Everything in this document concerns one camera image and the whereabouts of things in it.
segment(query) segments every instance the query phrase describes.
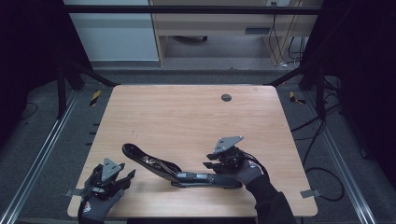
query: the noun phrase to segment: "wall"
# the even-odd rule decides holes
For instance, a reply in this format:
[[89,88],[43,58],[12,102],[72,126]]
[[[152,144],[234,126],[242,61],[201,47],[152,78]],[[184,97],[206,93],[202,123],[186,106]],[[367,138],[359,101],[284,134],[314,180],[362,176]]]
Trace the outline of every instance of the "wall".
[[[64,0],[66,5],[139,5],[147,0]],[[149,14],[77,14],[70,17],[92,62],[158,62]]]

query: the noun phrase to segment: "table top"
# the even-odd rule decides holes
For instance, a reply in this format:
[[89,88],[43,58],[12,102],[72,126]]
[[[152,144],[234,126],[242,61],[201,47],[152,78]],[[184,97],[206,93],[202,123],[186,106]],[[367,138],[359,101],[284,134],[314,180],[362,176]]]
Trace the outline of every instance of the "table top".
[[[231,95],[231,101],[221,99]],[[312,217],[313,198],[293,142],[290,127],[270,86],[250,85],[120,85],[108,101],[77,188],[84,186],[94,167],[109,158],[125,163],[119,178],[136,169],[132,185],[111,209],[109,217],[255,217],[254,197],[241,189],[171,186],[122,153],[125,143],[150,156],[178,165],[183,171],[210,173],[203,162],[220,137],[244,136],[240,149],[267,169],[272,184],[283,191],[296,217]],[[76,217],[80,197],[67,210]]]

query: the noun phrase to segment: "aluminum rail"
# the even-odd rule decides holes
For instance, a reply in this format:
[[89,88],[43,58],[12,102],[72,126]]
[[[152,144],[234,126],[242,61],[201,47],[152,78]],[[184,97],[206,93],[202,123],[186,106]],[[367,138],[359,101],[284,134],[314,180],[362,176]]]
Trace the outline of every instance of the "aluminum rail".
[[[312,112],[316,116],[317,113],[314,107],[315,100],[313,97],[310,94],[304,92],[304,98],[307,99]],[[356,214],[358,215],[361,224],[376,224],[377,222],[375,217],[370,209],[370,206],[364,199],[359,184],[348,168],[347,163],[341,156],[340,150],[332,139],[332,134],[326,126],[324,128],[323,138],[328,146],[328,151],[332,158],[332,162],[334,163],[335,169],[337,170],[342,182],[344,183],[344,186],[346,187],[346,193],[349,195],[349,199],[355,208]]]
[[12,224],[17,220],[19,213],[21,212],[27,198],[29,197],[29,194],[32,191],[33,186],[35,185],[35,182],[37,181],[44,165],[46,164],[46,161],[50,156],[50,153],[55,146],[64,128],[64,125],[66,124],[70,113],[73,110],[74,105],[76,104],[78,95],[78,91],[72,91],[72,95],[69,97],[67,104],[68,107],[64,115],[60,119],[57,119],[55,124],[53,125],[49,136],[47,137],[45,143],[35,157],[35,161],[31,165],[30,170],[24,178],[23,182],[21,183],[20,188],[18,189],[11,203],[8,205],[6,211],[0,217],[1,224]]

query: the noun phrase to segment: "hand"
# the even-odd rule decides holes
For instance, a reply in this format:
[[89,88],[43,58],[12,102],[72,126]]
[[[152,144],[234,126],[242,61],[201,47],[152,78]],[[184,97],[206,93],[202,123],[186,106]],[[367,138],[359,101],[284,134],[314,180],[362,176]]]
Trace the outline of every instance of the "hand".
[[[251,158],[247,153],[244,153],[245,157]],[[262,175],[260,166],[254,161],[244,160],[241,168],[232,175],[233,178],[243,183],[245,186],[250,183],[253,179]]]
[[106,216],[113,205],[123,196],[124,190],[120,189],[112,198],[105,201],[100,200],[95,195],[84,204],[82,217],[96,221],[105,221]]

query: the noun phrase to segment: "sleeve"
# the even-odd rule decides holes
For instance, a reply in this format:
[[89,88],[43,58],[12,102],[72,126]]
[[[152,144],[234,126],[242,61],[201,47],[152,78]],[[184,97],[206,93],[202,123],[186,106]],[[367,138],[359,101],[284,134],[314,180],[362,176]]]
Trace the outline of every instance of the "sleeve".
[[265,175],[253,179],[247,184],[256,199],[256,210],[259,224],[296,223],[288,201],[282,192],[278,192]]

